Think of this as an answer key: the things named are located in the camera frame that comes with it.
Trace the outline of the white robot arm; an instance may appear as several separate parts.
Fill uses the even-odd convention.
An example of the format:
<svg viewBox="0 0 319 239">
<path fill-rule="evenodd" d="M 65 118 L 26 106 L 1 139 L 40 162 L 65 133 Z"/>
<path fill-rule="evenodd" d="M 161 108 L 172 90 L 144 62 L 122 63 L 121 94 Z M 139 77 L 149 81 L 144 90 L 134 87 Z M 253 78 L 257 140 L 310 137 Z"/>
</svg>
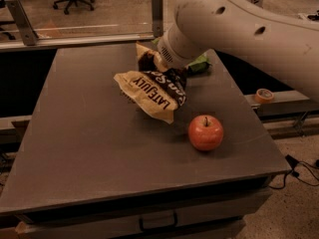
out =
<svg viewBox="0 0 319 239">
<path fill-rule="evenodd" d="M 159 40 L 161 62 L 182 68 L 207 50 L 236 57 L 319 101 L 319 24 L 247 0 L 176 0 Z"/>
</svg>

